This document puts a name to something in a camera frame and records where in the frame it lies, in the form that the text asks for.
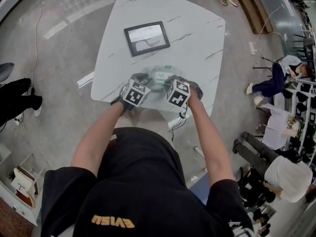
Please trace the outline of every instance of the dark blue pants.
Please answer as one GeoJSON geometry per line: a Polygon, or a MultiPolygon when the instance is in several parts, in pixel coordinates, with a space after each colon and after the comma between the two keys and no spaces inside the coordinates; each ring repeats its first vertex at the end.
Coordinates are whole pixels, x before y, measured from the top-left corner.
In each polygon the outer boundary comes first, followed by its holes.
{"type": "Polygon", "coordinates": [[[261,92],[264,97],[273,97],[284,90],[284,73],[279,63],[272,66],[272,78],[253,85],[252,92],[261,92]]]}

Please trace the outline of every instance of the person in white t-shirt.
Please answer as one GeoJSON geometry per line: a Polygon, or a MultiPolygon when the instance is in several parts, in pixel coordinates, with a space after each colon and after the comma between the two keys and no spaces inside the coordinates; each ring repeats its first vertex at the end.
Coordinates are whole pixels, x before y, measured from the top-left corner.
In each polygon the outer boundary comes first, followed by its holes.
{"type": "Polygon", "coordinates": [[[263,184],[265,187],[289,202],[297,202],[307,193],[310,186],[313,186],[311,184],[313,172],[305,163],[302,161],[297,164],[292,163],[248,132],[243,132],[234,140],[233,152],[239,153],[264,177],[267,181],[263,184]],[[261,157],[244,146],[242,139],[247,141],[261,157]]]}

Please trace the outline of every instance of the white t-shirt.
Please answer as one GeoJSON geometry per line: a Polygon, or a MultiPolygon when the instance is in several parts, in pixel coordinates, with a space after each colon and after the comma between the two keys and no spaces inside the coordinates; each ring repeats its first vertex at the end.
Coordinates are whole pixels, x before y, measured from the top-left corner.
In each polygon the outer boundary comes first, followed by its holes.
{"type": "Polygon", "coordinates": [[[281,198],[295,203],[306,193],[312,182],[313,172],[302,161],[292,163],[287,158],[276,158],[265,173],[265,180],[273,186],[281,188],[281,198]]]}

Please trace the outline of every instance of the black t-shirt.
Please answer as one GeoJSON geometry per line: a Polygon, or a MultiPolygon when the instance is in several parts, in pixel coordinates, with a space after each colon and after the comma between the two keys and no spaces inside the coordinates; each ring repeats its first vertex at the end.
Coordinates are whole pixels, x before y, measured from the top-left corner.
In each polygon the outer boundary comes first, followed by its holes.
{"type": "Polygon", "coordinates": [[[98,177],[78,167],[45,175],[42,237],[75,224],[74,236],[233,236],[252,224],[235,181],[215,183],[207,205],[186,188],[177,152],[160,135],[118,128],[98,177]]]}

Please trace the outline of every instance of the gray pants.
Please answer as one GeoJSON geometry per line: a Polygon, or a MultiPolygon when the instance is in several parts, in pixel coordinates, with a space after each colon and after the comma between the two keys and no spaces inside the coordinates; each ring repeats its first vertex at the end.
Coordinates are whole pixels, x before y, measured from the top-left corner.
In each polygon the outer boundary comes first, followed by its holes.
{"type": "Polygon", "coordinates": [[[271,163],[279,157],[279,155],[273,151],[272,149],[268,148],[265,144],[257,140],[254,136],[251,134],[247,134],[247,136],[244,137],[245,141],[248,142],[260,155],[254,154],[251,150],[249,150],[246,146],[244,146],[242,143],[238,144],[236,146],[236,149],[240,156],[244,158],[247,162],[249,162],[258,172],[259,174],[264,178],[265,173],[271,163]]]}

